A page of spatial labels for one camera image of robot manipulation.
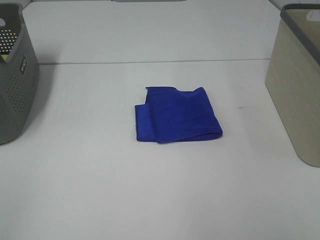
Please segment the grey perforated plastic basket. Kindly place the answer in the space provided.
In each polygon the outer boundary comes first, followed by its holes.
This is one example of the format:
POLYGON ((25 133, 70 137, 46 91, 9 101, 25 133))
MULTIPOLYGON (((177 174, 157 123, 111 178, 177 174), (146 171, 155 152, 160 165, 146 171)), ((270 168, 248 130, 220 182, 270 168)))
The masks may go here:
POLYGON ((30 114, 40 67, 23 17, 23 5, 0 5, 0 143, 15 140, 30 114))

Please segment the beige plastic basket grey rim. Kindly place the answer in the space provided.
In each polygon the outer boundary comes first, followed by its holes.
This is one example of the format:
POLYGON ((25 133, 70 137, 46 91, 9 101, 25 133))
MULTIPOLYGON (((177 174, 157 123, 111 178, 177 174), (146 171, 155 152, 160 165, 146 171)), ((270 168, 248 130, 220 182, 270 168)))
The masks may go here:
POLYGON ((265 78, 297 156, 320 166, 320 5, 282 7, 265 78))

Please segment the blue towel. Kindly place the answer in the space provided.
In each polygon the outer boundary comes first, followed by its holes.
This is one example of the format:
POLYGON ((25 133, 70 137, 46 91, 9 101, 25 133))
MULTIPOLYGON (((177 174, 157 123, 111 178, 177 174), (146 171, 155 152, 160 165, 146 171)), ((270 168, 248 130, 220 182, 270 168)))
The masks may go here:
POLYGON ((135 106, 139 142, 209 141, 223 130, 203 87, 181 91, 170 86, 149 86, 144 104, 135 106))

